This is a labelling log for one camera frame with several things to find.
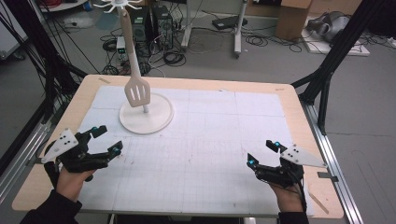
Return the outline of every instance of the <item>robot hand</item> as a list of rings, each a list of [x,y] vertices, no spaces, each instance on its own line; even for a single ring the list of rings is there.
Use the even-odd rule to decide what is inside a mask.
[[[267,140],[266,145],[276,153],[279,150],[281,153],[287,150],[280,143],[273,143],[270,140]],[[302,165],[287,161],[282,157],[280,158],[280,166],[270,167],[259,164],[259,161],[248,153],[247,166],[254,171],[256,177],[261,181],[278,184],[283,188],[293,186],[295,183],[301,181],[304,176]]]
[[[85,133],[76,133],[76,135],[66,129],[58,140],[49,144],[41,161],[44,163],[53,187],[56,188],[58,182],[60,163],[70,173],[82,173],[106,168],[111,160],[121,154],[121,141],[109,147],[107,152],[88,153],[88,142],[91,137],[96,138],[105,132],[107,132],[107,128],[104,125],[99,128],[93,127]],[[90,181],[92,178],[93,176],[90,176],[86,181]]]

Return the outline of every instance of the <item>black sleeve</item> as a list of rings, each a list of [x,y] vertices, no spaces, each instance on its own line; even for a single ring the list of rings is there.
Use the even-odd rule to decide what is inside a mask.
[[[280,224],[308,224],[308,217],[304,212],[279,213]]]
[[[74,217],[82,204],[72,202],[53,190],[36,210],[29,211],[21,224],[76,224]]]

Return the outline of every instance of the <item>spatula handle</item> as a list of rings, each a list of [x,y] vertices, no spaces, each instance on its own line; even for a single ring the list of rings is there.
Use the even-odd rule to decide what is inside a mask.
[[[128,52],[129,64],[131,65],[131,77],[139,76],[139,63],[137,62],[136,54],[134,52],[134,39],[132,33],[131,18],[127,10],[123,9],[120,15],[121,28],[125,40],[126,50]]]

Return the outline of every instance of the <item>human hand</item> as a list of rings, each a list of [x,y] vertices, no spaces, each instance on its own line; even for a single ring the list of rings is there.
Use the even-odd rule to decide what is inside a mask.
[[[92,175],[95,170],[83,173],[69,173],[64,167],[59,174],[56,191],[72,202],[77,202],[78,195],[86,178]]]
[[[300,195],[295,187],[283,188],[279,185],[269,183],[277,198],[277,206],[280,212],[303,212]]]

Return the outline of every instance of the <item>electronic equipment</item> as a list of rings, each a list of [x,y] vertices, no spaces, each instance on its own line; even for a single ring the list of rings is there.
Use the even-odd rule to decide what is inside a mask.
[[[139,9],[132,9],[129,15],[131,17],[134,41],[152,41],[154,39],[154,33],[152,31],[149,7],[141,6]]]
[[[119,55],[120,61],[128,61],[128,53],[126,52],[125,39],[123,38],[123,36],[117,37],[117,53]]]
[[[154,35],[159,36],[160,49],[173,48],[173,18],[166,6],[152,8]]]
[[[212,24],[218,30],[224,30],[224,29],[236,27],[238,25],[238,20],[239,20],[239,16],[232,16],[232,17],[214,20],[212,21]],[[246,24],[248,24],[248,21],[244,18],[242,21],[242,25],[246,25]]]
[[[141,6],[139,9],[132,9],[129,15],[131,17],[134,50],[137,60],[139,63],[145,62],[151,56],[149,44],[154,40],[149,7]]]

